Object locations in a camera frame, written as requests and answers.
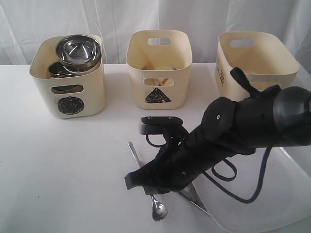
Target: black circle symbol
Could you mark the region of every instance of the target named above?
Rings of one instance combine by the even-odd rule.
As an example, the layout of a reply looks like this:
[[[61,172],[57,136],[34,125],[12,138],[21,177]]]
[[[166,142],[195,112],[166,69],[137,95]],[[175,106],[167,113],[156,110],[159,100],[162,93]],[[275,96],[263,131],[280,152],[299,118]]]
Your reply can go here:
[[[82,99],[77,97],[61,98],[58,101],[58,110],[66,115],[73,115],[81,112],[84,109],[84,103]]]

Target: metal spoon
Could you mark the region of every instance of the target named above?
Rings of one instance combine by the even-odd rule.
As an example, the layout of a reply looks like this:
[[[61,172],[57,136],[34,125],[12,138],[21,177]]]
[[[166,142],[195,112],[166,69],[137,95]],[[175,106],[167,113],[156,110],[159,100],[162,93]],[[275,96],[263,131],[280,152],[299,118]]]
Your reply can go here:
[[[137,156],[136,150],[134,148],[134,145],[132,142],[128,142],[127,143],[128,147],[130,148],[130,151],[135,159],[136,165],[140,168],[141,164],[140,164],[140,160]],[[163,220],[166,215],[167,215],[167,208],[165,207],[165,205],[163,205],[161,202],[159,202],[153,194],[150,195],[151,200],[152,200],[152,218],[154,221],[161,221]]]

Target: cream plastic basket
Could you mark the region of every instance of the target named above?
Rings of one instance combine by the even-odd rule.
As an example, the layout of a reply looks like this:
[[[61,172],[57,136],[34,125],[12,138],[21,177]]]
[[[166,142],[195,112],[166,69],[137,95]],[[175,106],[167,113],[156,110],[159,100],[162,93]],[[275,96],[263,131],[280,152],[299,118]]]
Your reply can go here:
[[[262,32],[229,32],[219,36],[215,79],[221,96],[240,101],[249,97],[231,77],[239,67],[251,85],[264,90],[275,84],[288,87],[299,64],[274,35]]]
[[[96,35],[89,35],[100,45],[102,40]],[[57,118],[89,116],[100,112],[105,104],[104,67],[102,60],[92,68],[93,72],[67,78],[50,79],[48,67],[57,61],[56,44],[65,36],[58,36],[44,41],[39,47],[30,67],[30,74],[47,106],[49,112]],[[56,94],[52,87],[79,84],[83,88],[74,93]]]
[[[169,38],[168,45],[150,45],[150,38]],[[135,104],[143,109],[174,109],[186,98],[192,64],[188,36],[175,30],[133,34],[126,63]]]

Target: black triangle symbol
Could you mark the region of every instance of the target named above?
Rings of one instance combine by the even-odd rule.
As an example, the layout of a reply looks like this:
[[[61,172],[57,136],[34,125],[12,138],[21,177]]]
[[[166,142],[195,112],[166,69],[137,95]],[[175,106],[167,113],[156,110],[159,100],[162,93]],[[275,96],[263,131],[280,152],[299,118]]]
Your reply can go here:
[[[160,89],[155,88],[145,99],[145,103],[169,103],[171,102]]]

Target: white curtain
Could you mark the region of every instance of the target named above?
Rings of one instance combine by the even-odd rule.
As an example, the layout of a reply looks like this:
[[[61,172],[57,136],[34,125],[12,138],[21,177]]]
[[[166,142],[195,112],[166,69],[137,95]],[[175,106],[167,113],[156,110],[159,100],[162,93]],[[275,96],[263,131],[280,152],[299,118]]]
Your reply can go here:
[[[0,0],[0,64],[30,64],[42,41],[76,33],[125,63],[131,35],[150,29],[187,33],[194,62],[215,62],[223,32],[268,32],[311,73],[311,0]]]

